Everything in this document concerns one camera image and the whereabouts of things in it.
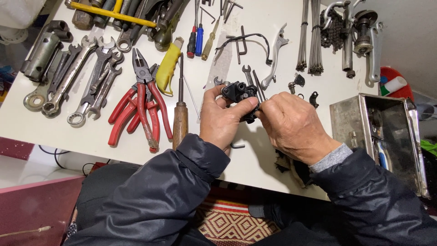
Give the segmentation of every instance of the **bolt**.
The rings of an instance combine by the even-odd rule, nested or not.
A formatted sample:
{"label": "bolt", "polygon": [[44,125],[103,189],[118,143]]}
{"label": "bolt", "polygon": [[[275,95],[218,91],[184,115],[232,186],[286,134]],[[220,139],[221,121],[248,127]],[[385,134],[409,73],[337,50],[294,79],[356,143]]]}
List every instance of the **bolt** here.
{"label": "bolt", "polygon": [[290,83],[288,83],[288,88],[290,89],[290,93],[292,94],[292,95],[294,95],[296,92],[295,92],[295,85],[296,85],[296,83],[295,82],[290,82]]}

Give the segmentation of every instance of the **gray sweater cuff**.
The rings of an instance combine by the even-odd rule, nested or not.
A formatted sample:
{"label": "gray sweater cuff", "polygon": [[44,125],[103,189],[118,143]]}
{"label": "gray sweater cuff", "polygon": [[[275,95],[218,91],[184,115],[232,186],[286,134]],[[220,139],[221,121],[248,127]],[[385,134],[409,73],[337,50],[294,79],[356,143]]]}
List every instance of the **gray sweater cuff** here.
{"label": "gray sweater cuff", "polygon": [[309,168],[312,172],[321,172],[326,168],[342,163],[352,153],[352,150],[350,150],[350,148],[343,143],[338,148],[331,151],[331,153],[323,157],[323,159],[318,161],[316,164],[309,166]]}

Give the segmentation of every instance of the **blue screwdriver handle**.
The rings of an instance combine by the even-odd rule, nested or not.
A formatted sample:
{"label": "blue screwdriver handle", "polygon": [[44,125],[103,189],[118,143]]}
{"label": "blue screwdriver handle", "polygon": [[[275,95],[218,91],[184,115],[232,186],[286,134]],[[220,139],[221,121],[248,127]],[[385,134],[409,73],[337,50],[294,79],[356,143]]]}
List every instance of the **blue screwdriver handle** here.
{"label": "blue screwdriver handle", "polygon": [[203,27],[202,23],[199,24],[199,27],[197,28],[197,37],[196,37],[196,56],[202,55],[202,48],[203,48]]}

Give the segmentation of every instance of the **bicycle chain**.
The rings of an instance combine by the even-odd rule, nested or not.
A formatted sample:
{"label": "bicycle chain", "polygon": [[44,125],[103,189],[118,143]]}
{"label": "bicycle chain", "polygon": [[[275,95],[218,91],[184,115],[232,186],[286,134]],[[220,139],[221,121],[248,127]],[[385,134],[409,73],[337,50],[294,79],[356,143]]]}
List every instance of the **bicycle chain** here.
{"label": "bicycle chain", "polygon": [[[320,14],[321,26],[324,26],[324,13],[325,10]],[[334,51],[338,51],[343,48],[343,39],[340,33],[343,28],[343,18],[334,9],[329,11],[328,16],[331,17],[331,25],[329,28],[320,31],[320,43],[324,48],[329,48],[333,45]]]}

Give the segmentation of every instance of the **yellow utility knife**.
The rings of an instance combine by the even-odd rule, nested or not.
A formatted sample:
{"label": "yellow utility knife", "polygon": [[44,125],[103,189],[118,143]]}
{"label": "yellow utility knife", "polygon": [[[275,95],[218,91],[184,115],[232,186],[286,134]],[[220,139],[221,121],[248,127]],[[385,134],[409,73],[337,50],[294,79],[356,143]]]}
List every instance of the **yellow utility knife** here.
{"label": "yellow utility knife", "polygon": [[158,68],[158,72],[156,73],[156,85],[164,94],[173,95],[173,91],[171,90],[171,78],[173,77],[174,68],[177,60],[179,59],[180,49],[182,48],[183,44],[184,39],[181,37],[177,37],[174,42],[170,44],[170,47],[168,48],[167,53],[161,62],[161,66]]}

